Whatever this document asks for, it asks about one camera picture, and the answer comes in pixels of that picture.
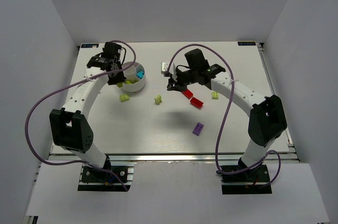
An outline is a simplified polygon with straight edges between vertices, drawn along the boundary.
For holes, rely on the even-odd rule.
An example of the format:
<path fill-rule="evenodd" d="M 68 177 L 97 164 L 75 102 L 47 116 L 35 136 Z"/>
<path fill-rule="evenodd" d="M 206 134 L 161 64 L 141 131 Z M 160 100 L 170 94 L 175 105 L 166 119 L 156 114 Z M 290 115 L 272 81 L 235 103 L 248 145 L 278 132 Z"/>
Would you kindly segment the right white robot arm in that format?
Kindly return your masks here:
<path fill-rule="evenodd" d="M 188 63 L 182 71 L 171 60 L 162 71 L 168 78 L 168 91 L 183 92 L 187 86 L 198 83 L 228 98 L 224 117 L 227 117 L 232 104 L 238 106 L 249 118 L 249 144 L 239 159 L 239 172 L 252 170 L 272 153 L 273 142 L 286 130 L 287 121 L 281 99 L 276 95 L 265 96 L 251 90 L 234 78 L 229 64 L 224 67 L 210 65 L 201 51 L 202 45 L 187 52 Z"/>

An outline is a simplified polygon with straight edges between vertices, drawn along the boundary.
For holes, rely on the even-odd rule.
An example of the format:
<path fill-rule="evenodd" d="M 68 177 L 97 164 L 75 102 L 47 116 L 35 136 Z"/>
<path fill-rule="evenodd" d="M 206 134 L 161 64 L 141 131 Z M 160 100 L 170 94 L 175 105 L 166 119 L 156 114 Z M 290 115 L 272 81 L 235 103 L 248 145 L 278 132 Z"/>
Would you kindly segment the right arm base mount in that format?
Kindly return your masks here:
<path fill-rule="evenodd" d="M 269 172 L 264 164 L 240 174 L 225 175 L 220 171 L 216 174 L 221 178 L 223 195 L 272 194 L 271 185 L 267 185 Z"/>

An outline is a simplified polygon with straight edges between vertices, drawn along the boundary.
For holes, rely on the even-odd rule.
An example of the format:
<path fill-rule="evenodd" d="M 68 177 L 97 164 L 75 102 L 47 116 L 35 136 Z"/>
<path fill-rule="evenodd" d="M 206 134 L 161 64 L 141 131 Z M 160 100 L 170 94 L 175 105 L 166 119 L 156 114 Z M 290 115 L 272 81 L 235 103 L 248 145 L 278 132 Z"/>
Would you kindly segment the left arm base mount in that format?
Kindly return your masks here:
<path fill-rule="evenodd" d="M 82 192 L 127 192 L 132 184 L 134 167 L 107 159 L 104 169 L 115 175 L 83 165 L 79 177 L 78 191 Z"/>

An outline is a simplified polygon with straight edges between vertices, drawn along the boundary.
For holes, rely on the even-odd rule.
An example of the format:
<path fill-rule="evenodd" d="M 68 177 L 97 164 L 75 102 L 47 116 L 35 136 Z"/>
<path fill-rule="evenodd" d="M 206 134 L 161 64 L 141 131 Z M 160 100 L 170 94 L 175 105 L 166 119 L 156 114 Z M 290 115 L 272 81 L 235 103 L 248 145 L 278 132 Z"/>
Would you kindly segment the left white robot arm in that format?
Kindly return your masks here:
<path fill-rule="evenodd" d="M 91 57 L 83 79 L 71 98 L 49 115 L 54 145 L 68 150 L 82 161 L 100 169 L 110 169 L 108 156 L 93 143 L 94 133 L 88 123 L 90 109 L 106 84 L 115 85 L 124 80 L 120 55 L 123 47 L 107 42 L 102 52 Z"/>

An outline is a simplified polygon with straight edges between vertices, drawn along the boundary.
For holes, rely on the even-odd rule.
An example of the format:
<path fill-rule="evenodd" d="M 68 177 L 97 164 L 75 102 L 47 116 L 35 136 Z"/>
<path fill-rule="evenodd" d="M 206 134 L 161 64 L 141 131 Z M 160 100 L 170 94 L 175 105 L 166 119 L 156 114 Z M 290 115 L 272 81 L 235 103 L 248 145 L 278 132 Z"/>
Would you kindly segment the cyan lego brick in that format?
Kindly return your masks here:
<path fill-rule="evenodd" d="M 137 73 L 136 73 L 137 79 L 139 79 L 139 80 L 143 79 L 144 74 L 145 74 L 145 72 L 143 70 L 137 71 Z"/>

